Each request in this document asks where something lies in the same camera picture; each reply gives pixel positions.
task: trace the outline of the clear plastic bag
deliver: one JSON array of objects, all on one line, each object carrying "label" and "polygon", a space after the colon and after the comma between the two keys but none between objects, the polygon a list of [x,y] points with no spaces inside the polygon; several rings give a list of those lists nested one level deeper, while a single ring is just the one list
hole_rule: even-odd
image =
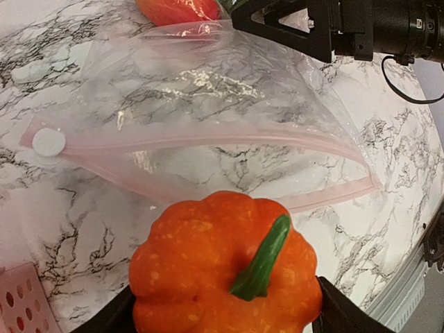
[{"label": "clear plastic bag", "polygon": [[155,28],[88,62],[23,145],[56,130],[66,145],[53,155],[167,204],[226,189],[298,212],[380,186],[311,60],[229,21]]}]

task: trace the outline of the wire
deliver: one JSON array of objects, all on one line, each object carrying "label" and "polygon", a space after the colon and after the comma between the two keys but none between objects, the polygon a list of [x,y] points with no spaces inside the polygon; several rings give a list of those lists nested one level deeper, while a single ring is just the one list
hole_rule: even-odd
[{"label": "wire", "polygon": [[[401,92],[397,87],[395,87],[395,85],[387,77],[384,63],[389,59],[396,60],[396,57],[393,55],[388,55],[382,60],[382,63],[381,63],[382,74],[384,75],[384,78],[386,79],[386,82],[387,82],[388,86],[390,87],[390,89],[392,89],[393,92],[395,94],[397,94],[399,97],[401,97],[402,99],[405,99],[407,102],[410,102],[413,104],[421,104],[421,105],[433,104],[433,103],[442,101],[444,99],[444,93],[441,95],[441,97],[439,97],[437,99],[426,99],[426,100],[421,101],[419,99],[413,99],[410,96],[407,96],[405,93]],[[444,64],[441,64],[441,69],[444,71]]]}]

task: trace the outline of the white marble table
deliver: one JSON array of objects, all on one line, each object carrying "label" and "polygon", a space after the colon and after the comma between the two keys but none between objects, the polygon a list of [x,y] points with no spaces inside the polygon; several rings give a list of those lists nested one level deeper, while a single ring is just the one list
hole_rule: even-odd
[{"label": "white marble table", "polygon": [[[0,0],[0,266],[37,264],[64,332],[125,285],[155,213],[146,198],[82,169],[39,168],[18,141],[33,114],[78,86],[95,31],[116,9],[127,22],[124,36],[151,26],[119,1]],[[318,253],[318,274],[364,309],[419,240],[444,186],[444,154],[428,107],[392,93],[380,61],[320,66],[360,130],[384,191],[294,216]],[[390,73],[422,97],[410,69]]]}]

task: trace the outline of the pumpkin stem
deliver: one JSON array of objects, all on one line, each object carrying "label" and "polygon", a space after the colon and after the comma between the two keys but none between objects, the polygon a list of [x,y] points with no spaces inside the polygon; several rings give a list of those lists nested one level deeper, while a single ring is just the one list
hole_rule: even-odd
[{"label": "pumpkin stem", "polygon": [[271,271],[285,245],[290,229],[290,216],[282,215],[276,220],[250,265],[237,276],[230,289],[232,295],[248,302],[256,297],[267,296]]}]

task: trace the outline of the pink plastic container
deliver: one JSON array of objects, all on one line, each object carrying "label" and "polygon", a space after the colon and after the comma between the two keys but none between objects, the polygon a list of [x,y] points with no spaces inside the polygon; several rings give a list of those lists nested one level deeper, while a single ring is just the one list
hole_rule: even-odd
[{"label": "pink plastic container", "polygon": [[0,333],[59,333],[32,263],[0,268]]}]

